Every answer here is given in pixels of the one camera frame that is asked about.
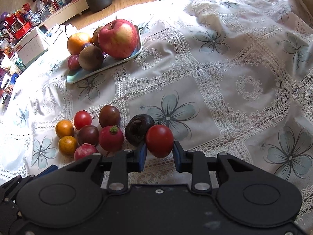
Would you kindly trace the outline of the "small orange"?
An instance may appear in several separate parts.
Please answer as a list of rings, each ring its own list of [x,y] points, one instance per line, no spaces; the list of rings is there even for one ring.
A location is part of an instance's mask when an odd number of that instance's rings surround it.
[[[78,142],[73,136],[64,136],[58,142],[58,149],[67,158],[73,158]]]
[[[55,132],[59,138],[74,136],[73,124],[69,120],[61,120],[56,124]]]

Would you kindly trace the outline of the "dark purple plum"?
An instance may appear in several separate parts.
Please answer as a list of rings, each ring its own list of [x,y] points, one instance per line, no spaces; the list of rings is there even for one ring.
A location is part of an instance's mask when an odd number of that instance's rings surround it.
[[[99,143],[99,130],[94,125],[85,125],[79,131],[77,135],[79,145],[85,143],[97,146]]]

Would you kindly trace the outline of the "dark brown round tomato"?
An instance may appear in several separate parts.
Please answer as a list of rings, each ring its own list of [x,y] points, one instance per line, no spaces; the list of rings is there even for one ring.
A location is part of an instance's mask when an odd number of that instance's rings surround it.
[[[99,124],[102,128],[106,126],[119,126],[121,115],[115,106],[105,105],[99,113]]]

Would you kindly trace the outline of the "small red cherry tomato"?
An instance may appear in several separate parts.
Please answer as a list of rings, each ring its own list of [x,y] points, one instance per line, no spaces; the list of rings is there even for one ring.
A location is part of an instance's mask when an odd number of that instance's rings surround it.
[[[78,111],[74,116],[74,126],[77,130],[80,130],[86,125],[91,125],[91,123],[91,115],[85,110]]]

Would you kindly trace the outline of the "front brown kiwi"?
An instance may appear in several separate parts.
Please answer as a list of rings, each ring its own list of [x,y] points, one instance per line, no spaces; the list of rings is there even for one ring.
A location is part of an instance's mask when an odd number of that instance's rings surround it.
[[[78,56],[79,65],[86,71],[96,71],[103,63],[102,51],[97,46],[87,46]]]

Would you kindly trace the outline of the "brown kiwi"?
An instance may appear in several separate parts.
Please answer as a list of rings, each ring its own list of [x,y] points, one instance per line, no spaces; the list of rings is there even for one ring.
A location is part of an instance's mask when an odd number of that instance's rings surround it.
[[[102,51],[97,46],[87,46],[78,56],[79,65],[86,71],[96,71],[103,63]]]
[[[98,35],[101,31],[101,29],[103,28],[103,26],[98,27],[94,32],[93,32],[93,36],[92,36],[92,41],[94,43],[95,46],[100,47],[99,46],[99,42],[98,42]]]

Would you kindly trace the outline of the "red plum on tray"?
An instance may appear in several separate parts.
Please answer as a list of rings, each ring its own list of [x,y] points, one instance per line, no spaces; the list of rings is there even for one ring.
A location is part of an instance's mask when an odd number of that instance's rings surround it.
[[[68,59],[67,66],[71,71],[80,69],[81,67],[78,62],[78,55],[71,55]]]

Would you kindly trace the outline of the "large red apple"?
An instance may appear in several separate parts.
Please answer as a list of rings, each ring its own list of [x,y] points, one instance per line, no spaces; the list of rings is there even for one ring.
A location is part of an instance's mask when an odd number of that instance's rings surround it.
[[[125,19],[116,19],[101,28],[98,34],[100,49],[107,55],[122,60],[131,56],[136,48],[138,33]]]

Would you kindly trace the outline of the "small purple plum behind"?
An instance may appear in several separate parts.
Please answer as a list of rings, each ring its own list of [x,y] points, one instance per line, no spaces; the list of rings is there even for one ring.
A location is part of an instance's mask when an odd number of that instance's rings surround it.
[[[84,49],[84,48],[86,48],[86,47],[90,47],[90,46],[94,46],[94,44],[91,43],[91,42],[87,42],[87,43],[85,43],[85,44],[82,46],[82,49]]]

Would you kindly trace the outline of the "back brown kiwi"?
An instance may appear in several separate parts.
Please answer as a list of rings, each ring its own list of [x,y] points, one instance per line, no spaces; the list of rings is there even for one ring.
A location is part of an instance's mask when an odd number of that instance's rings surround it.
[[[103,26],[98,27],[94,32],[93,32],[93,36],[92,36],[92,41],[94,43],[95,46],[100,47],[99,46],[99,42],[98,42],[98,35],[101,31],[101,29],[103,28]]]

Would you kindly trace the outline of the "large orange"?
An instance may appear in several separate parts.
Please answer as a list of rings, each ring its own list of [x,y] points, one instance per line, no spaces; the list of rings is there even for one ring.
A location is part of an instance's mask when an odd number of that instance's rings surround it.
[[[87,33],[77,32],[67,40],[67,49],[71,55],[78,55],[88,42],[92,42],[92,38]]]

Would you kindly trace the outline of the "white desk calendar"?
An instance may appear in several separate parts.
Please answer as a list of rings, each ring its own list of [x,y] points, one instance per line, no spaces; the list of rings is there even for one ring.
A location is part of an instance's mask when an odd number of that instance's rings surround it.
[[[38,27],[35,27],[15,44],[14,50],[28,68],[49,49],[49,46],[45,34]]]

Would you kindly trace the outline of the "white tv cabinet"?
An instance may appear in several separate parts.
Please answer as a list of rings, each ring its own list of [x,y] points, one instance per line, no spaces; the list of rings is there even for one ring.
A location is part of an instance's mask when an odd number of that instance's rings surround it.
[[[44,26],[46,29],[50,29],[54,25],[61,25],[65,21],[71,19],[76,15],[82,15],[82,12],[89,9],[86,0],[73,0],[64,7],[60,8],[54,14],[48,16],[47,19],[43,20],[37,27]]]

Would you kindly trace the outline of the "black round ottoman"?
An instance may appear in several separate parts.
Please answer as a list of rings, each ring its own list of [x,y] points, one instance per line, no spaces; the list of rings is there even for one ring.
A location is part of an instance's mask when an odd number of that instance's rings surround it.
[[[112,4],[112,0],[86,0],[91,12],[99,12]]]

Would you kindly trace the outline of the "blue white porcelain vase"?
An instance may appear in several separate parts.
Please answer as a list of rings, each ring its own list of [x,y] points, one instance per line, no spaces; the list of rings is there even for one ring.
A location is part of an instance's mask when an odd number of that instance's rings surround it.
[[[41,22],[41,17],[39,14],[35,14],[34,12],[32,12],[32,10],[30,10],[28,12],[28,16],[29,16],[29,22],[33,27],[36,27],[39,25],[39,23]]]

